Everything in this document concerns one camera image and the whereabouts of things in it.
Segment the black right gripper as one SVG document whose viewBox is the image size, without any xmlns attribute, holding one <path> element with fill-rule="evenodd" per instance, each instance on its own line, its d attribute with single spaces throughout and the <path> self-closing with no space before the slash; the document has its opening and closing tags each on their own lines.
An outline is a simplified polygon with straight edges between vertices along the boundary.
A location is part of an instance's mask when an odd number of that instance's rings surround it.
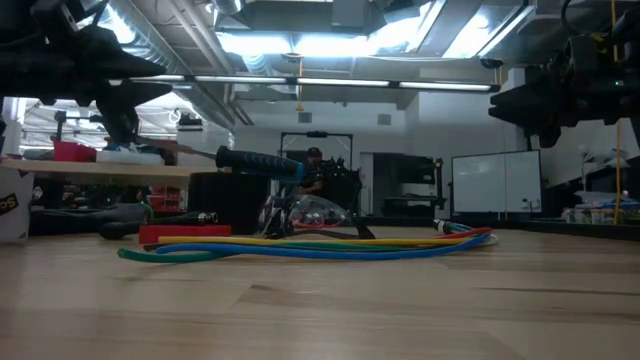
<svg viewBox="0 0 640 360">
<path fill-rule="evenodd" d="M 576 36 L 567 47 L 568 85 L 563 65 L 529 66 L 521 85 L 491 97 L 489 115 L 536 135 L 541 148 L 557 143 L 567 113 L 573 122 L 639 120 L 639 36 L 622 35 L 612 43 Z"/>
</svg>

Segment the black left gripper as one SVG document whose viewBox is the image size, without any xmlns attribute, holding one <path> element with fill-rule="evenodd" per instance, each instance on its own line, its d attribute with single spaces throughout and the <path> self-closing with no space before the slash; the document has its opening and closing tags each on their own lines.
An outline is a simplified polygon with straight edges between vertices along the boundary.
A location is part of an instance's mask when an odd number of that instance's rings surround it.
<svg viewBox="0 0 640 360">
<path fill-rule="evenodd" d="M 108 79 L 164 75 L 166 68 L 126 52 L 115 33 L 88 25 L 77 33 L 3 33 L 1 94 L 58 99 L 82 106 L 95 101 L 102 124 L 116 143 L 137 143 L 136 107 L 172 91 L 170 84 Z"/>
</svg>

